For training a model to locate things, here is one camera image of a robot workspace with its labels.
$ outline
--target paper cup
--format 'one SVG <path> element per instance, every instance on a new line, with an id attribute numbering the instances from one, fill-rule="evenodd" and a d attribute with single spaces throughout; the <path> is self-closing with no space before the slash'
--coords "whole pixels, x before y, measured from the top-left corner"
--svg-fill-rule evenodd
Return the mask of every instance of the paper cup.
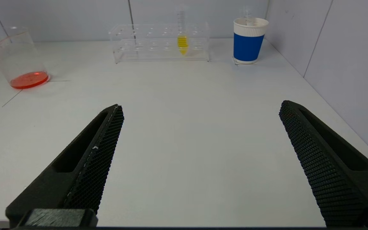
<path id="1" fill-rule="evenodd" d="M 269 22 L 260 18 L 234 20 L 234 59 L 240 64 L 257 62 Z"/>

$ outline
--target clear acrylic rack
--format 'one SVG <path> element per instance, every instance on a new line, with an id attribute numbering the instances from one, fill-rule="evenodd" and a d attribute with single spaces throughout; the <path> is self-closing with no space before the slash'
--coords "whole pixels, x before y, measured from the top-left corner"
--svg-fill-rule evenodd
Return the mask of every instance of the clear acrylic rack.
<path id="1" fill-rule="evenodd" d="M 188 52 L 177 46 L 178 24 L 117 25 L 110 32 L 115 63 L 122 61 L 209 61 L 207 23 L 187 24 Z"/>

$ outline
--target glass beaker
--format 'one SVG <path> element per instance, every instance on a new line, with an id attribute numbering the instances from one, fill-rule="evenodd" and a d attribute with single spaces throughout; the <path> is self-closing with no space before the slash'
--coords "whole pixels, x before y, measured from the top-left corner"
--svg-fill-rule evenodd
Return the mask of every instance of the glass beaker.
<path id="1" fill-rule="evenodd" d="M 6 27 L 0 34 L 0 69 L 9 84 L 26 89 L 49 80 L 29 32 L 24 27 Z"/>

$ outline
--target pink liquid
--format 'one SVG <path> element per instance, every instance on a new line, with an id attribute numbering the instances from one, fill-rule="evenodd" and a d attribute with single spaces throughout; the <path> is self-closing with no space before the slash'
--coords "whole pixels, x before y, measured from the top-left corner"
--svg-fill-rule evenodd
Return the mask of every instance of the pink liquid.
<path id="1" fill-rule="evenodd" d="M 27 89 L 39 86 L 48 79 L 49 75 L 46 72 L 30 72 L 12 79 L 11 86 L 15 89 Z"/>

